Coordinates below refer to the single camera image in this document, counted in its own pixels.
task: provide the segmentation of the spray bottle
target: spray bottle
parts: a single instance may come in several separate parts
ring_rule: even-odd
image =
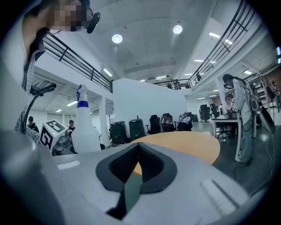
[[[87,86],[81,84],[77,91],[76,126],[71,135],[74,150],[79,154],[101,149],[99,133],[91,121],[86,92]]]

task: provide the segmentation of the pillar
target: pillar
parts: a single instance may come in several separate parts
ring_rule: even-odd
[[[110,142],[109,142],[109,136],[108,136],[107,118],[106,118],[106,113],[105,113],[105,97],[104,96],[100,97],[99,114],[100,114],[102,143],[106,147],[108,147]]]
[[[223,114],[227,112],[226,102],[225,102],[225,88],[223,86],[223,81],[219,78],[215,78],[217,89],[219,90],[221,103],[223,104]]]

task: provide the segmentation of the desk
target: desk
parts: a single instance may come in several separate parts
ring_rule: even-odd
[[[176,131],[153,134],[134,140],[131,143],[144,142],[159,145],[174,151],[196,156],[212,165],[220,153],[220,143],[213,136],[195,131]],[[141,175],[138,163],[134,172]]]
[[[229,119],[228,115],[222,115],[217,118],[213,118],[213,127],[214,127],[214,136],[216,137],[216,123],[238,123],[238,142],[236,148],[235,157],[238,156],[238,153],[241,148],[241,136],[242,136],[242,120],[241,118],[237,118],[237,114],[233,114],[233,118]],[[256,117],[254,119],[254,138],[256,137]]]

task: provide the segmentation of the railing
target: railing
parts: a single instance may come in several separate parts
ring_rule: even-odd
[[[204,62],[190,77],[191,87],[207,76],[241,41],[256,20],[254,9],[241,0],[228,28]]]
[[[112,80],[105,78],[90,63],[79,56],[74,50],[49,33],[44,39],[45,48],[51,52],[60,62],[66,62],[68,66],[83,74],[86,78],[95,82],[112,93]]]
[[[169,81],[163,81],[163,82],[158,82],[158,83],[154,83],[154,84],[159,85],[159,86],[168,87],[168,88],[174,89],[174,90],[190,88],[189,79],[181,79],[181,80],[177,80],[177,81],[178,81],[178,83],[176,82],[176,80],[169,80]]]

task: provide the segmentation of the person in black shirt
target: person in black shirt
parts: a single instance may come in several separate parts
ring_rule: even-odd
[[[30,116],[29,118],[28,118],[28,125],[27,125],[30,129],[32,129],[32,130],[34,130],[34,131],[36,131],[36,132],[38,132],[39,133],[39,130],[38,130],[38,127],[35,125],[35,123],[33,122],[33,117],[32,116]]]
[[[73,121],[73,120],[70,120],[70,121],[69,121],[69,127],[68,127],[68,129],[69,129],[69,130],[72,130],[72,131],[75,129],[74,121]]]

